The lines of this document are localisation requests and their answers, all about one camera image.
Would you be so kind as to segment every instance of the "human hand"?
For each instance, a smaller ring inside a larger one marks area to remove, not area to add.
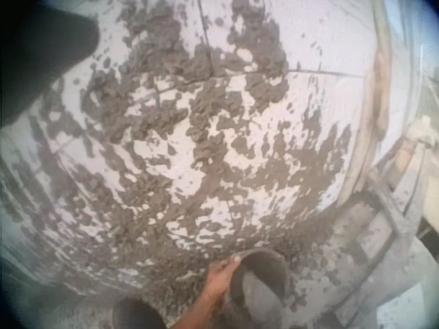
[[[241,264],[239,256],[231,257],[209,266],[202,296],[210,302],[217,302],[227,292],[232,275]]]

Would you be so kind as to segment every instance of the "worker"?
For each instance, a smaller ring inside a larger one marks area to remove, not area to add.
[[[235,256],[211,264],[201,294],[171,329],[204,329],[240,263],[240,257]],[[120,301],[113,309],[112,321],[114,329],[166,329],[158,312],[142,300]]]

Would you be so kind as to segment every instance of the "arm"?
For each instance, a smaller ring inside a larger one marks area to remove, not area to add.
[[[205,328],[218,302],[227,292],[233,272],[240,262],[239,257],[234,257],[232,260],[212,264],[200,296],[171,329]]]

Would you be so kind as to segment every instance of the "forearm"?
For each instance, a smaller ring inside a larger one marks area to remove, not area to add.
[[[202,293],[171,329],[204,329],[212,317],[215,305],[215,300]]]

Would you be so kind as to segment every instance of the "bucket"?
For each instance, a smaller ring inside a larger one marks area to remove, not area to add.
[[[288,271],[285,259],[268,248],[240,253],[224,300],[224,316],[238,329],[283,327]]]

